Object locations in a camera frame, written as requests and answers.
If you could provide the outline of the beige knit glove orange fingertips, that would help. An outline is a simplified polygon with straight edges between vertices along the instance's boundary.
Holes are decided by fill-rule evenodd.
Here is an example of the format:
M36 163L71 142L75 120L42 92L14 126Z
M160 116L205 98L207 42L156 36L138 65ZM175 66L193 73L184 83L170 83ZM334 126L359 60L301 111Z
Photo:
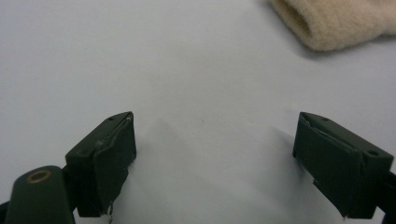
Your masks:
M354 46L396 35L396 0L269 0L281 20L312 50Z

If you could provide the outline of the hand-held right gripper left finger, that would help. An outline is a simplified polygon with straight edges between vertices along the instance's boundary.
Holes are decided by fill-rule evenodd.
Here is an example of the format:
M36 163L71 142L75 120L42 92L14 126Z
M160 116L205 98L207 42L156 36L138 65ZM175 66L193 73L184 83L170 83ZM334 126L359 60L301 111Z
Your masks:
M67 173L77 185L80 216L107 213L135 158L134 114L130 111L105 119L65 155Z

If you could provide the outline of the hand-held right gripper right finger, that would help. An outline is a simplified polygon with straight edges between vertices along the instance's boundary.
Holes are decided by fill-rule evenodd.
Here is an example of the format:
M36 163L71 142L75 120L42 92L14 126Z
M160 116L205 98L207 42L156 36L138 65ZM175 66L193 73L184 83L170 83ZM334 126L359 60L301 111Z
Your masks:
M302 112L292 155L342 217L394 218L394 157L331 119Z

